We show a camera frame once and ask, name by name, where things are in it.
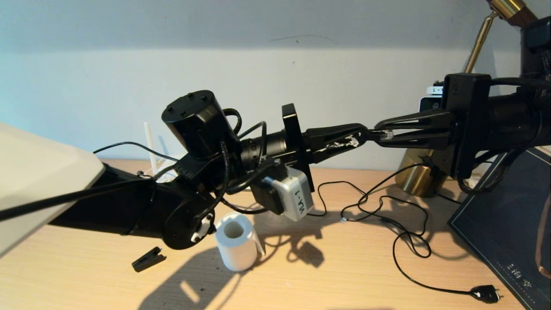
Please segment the white router with antennas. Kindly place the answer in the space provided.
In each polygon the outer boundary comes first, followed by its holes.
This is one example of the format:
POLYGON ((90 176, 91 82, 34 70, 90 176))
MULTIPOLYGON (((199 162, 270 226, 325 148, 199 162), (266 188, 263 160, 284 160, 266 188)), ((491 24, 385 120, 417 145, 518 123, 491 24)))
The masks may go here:
POLYGON ((144 134, 146 139, 146 147, 158 153, 149 153, 150 171, 157 174, 162 169, 174 164, 176 160, 181 159, 185 152, 168 153, 166 150, 157 150, 154 145, 153 132, 150 129, 149 122, 143 122, 144 134))

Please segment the brass desk lamp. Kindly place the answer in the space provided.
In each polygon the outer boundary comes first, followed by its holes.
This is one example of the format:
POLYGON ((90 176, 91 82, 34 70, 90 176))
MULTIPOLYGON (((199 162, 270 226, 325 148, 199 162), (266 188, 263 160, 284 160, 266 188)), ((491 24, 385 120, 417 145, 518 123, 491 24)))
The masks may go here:
MULTIPOLYGON (((464 73, 473 72, 494 19, 506 20, 508 24, 515 27, 525 26, 537 19, 525 0, 484 1, 489 6, 489 14, 482 20, 470 55, 462 69, 464 73)), ((400 165, 404 171, 398 173, 394 178, 396 185, 404 192, 414 196, 436 196, 448 175, 436 167, 421 166, 422 163, 433 159, 433 153, 433 150, 428 149, 407 149, 400 165)))

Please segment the dark blue gift bag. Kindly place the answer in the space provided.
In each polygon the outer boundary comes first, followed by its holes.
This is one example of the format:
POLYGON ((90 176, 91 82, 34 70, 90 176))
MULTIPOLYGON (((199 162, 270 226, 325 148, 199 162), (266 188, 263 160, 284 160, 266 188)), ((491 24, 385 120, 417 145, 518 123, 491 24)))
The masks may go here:
POLYGON ((524 151, 448 223, 526 310, 551 310, 551 146, 524 151))

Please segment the white toilet paper roll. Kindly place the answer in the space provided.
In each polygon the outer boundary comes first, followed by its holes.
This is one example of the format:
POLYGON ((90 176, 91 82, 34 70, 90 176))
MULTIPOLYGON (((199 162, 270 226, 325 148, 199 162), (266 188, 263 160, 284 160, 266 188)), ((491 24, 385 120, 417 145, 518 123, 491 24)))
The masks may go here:
POLYGON ((245 271, 258 256, 265 255, 253 223, 244 214, 230 212, 218 220, 215 228, 218 251, 230 271, 245 271))

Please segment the black plastic clip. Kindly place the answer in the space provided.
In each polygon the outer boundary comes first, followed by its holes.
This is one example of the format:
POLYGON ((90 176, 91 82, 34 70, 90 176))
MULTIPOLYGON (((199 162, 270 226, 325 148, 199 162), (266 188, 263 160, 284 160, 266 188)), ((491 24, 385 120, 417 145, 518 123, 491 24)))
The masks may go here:
POLYGON ((154 247, 138 259, 136 259, 132 264, 132 269, 136 273, 142 272, 158 263, 161 263, 167 259, 165 255, 161 253, 162 249, 160 247, 154 247))

